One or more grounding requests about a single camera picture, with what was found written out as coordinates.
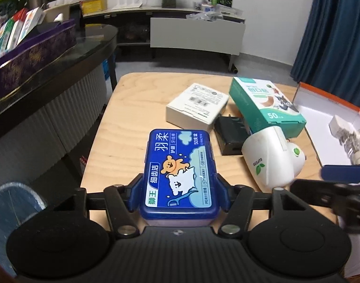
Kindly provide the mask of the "blue curtain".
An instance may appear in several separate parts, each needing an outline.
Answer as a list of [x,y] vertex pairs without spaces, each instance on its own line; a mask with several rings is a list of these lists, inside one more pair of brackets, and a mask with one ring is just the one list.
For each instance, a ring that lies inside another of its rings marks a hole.
[[360,107],[360,0],[313,0],[291,77]]

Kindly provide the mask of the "blue lined trash bin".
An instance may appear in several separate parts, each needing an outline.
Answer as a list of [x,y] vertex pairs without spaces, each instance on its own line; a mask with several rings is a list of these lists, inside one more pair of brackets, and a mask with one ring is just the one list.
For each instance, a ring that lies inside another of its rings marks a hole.
[[10,234],[36,213],[46,208],[42,197],[28,185],[9,182],[0,186],[0,266],[13,277],[6,244]]

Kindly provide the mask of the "white plug-in repellent heater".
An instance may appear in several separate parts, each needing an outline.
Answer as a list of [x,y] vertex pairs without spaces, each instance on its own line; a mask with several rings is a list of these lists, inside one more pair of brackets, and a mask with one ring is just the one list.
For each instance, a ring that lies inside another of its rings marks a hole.
[[254,181],[265,193],[290,185],[306,161],[305,153],[289,142],[278,126],[248,136],[241,152]]

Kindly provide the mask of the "black power adapter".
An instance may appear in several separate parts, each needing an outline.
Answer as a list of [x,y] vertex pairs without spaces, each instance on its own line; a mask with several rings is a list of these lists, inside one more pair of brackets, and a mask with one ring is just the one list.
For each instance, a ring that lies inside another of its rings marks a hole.
[[243,118],[219,116],[214,131],[223,156],[242,155],[241,149],[249,136]]

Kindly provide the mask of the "orange white shoebox lid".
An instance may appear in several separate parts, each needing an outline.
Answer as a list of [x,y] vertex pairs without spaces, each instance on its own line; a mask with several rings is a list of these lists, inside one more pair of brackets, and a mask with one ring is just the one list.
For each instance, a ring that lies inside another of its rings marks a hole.
[[[293,103],[306,119],[306,132],[321,168],[325,165],[356,166],[352,165],[341,142],[332,136],[329,123],[334,115],[338,115],[350,124],[352,131],[359,130],[360,107],[306,83],[298,86]],[[338,216],[337,220],[344,229],[343,220]],[[353,282],[360,282],[360,234],[348,233],[348,236],[352,253],[344,274]]]

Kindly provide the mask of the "white power adapter plug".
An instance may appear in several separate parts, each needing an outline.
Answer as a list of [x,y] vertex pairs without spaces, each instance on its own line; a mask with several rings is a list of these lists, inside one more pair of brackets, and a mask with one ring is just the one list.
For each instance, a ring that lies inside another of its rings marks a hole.
[[345,142],[352,134],[350,124],[338,115],[334,115],[329,123],[330,132],[333,137],[338,139],[341,143]]

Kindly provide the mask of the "purple decorative tin box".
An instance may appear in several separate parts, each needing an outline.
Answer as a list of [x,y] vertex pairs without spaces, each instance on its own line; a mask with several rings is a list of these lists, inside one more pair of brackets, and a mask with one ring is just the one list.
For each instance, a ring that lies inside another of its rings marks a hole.
[[0,57],[0,102],[76,45],[74,19],[42,24],[31,34]]

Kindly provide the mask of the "yellow box on cabinet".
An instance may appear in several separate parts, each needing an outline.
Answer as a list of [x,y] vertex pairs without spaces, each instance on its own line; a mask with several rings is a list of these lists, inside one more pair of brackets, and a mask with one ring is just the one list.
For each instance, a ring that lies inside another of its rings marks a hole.
[[84,15],[103,12],[108,8],[107,0],[83,0],[81,8]]

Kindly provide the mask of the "light wooden side table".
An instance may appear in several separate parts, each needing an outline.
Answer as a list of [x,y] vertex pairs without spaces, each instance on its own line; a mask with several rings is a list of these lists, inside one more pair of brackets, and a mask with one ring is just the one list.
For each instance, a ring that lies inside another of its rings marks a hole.
[[[193,83],[229,93],[232,77],[182,73],[130,73],[121,77],[107,105],[86,164],[81,187],[102,192],[111,185],[127,185],[144,170],[147,141],[153,129],[176,129],[166,122],[169,102]],[[222,156],[217,137],[210,138],[219,172],[231,185],[259,191],[242,156]],[[306,155],[298,178],[321,180],[316,152],[305,130],[292,142]]]

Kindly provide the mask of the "teal bandage box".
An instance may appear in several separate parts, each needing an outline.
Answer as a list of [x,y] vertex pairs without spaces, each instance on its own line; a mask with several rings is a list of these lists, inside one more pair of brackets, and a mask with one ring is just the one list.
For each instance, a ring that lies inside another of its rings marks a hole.
[[292,139],[306,125],[294,104],[269,80],[233,77],[229,95],[253,133],[279,126],[285,138]]

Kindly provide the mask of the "white tv cabinet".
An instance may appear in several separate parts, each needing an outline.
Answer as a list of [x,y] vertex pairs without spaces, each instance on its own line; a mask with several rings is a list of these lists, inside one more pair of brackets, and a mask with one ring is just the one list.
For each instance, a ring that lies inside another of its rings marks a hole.
[[108,24],[118,29],[117,45],[161,49],[199,50],[222,54],[229,72],[237,74],[235,60],[242,48],[245,19],[223,6],[215,21],[192,19],[201,10],[191,8],[111,9],[84,15],[86,24]]

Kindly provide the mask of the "blue floss pick box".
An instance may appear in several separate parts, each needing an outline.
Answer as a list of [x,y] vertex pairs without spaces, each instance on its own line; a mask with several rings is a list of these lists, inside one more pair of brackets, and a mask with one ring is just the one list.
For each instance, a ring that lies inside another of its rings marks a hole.
[[151,131],[139,205],[148,225],[209,225],[220,210],[216,185],[217,169],[206,131]]

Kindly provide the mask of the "clear bottle white ribbed cap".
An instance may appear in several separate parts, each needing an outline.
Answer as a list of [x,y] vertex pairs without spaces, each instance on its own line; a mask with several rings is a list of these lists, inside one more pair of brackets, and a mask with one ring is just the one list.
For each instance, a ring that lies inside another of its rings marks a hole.
[[344,131],[340,141],[352,165],[360,165],[360,129]]

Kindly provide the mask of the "white small carton box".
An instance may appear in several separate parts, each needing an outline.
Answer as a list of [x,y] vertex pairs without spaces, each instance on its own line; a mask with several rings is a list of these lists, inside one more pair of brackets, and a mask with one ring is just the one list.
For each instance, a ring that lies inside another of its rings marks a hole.
[[166,106],[166,122],[182,129],[210,132],[228,99],[225,93],[193,83]]

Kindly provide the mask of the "black round table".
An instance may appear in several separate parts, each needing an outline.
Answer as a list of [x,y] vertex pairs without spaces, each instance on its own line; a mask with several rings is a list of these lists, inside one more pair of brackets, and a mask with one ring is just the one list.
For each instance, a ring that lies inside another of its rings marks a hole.
[[81,177],[69,153],[95,124],[106,102],[103,61],[116,86],[117,28],[86,26],[77,44],[0,102],[0,186],[31,183],[55,164]]

